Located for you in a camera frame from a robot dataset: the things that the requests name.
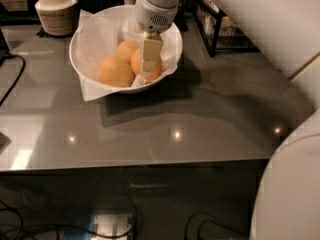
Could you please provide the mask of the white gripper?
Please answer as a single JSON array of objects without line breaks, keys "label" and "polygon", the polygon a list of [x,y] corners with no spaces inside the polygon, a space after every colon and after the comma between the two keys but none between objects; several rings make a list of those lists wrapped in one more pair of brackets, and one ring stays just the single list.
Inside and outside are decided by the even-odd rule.
[{"label": "white gripper", "polygon": [[135,17],[141,30],[147,32],[141,42],[141,72],[151,74],[160,57],[163,40],[159,33],[167,31],[175,18],[178,7],[169,0],[160,0],[157,5],[151,0],[136,0]]}]

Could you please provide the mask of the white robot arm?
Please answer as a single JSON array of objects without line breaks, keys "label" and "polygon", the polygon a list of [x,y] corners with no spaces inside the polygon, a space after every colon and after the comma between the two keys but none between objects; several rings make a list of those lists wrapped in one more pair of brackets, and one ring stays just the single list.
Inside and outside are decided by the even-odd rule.
[{"label": "white robot arm", "polygon": [[320,0],[213,1],[314,107],[269,160],[249,240],[320,240]]}]

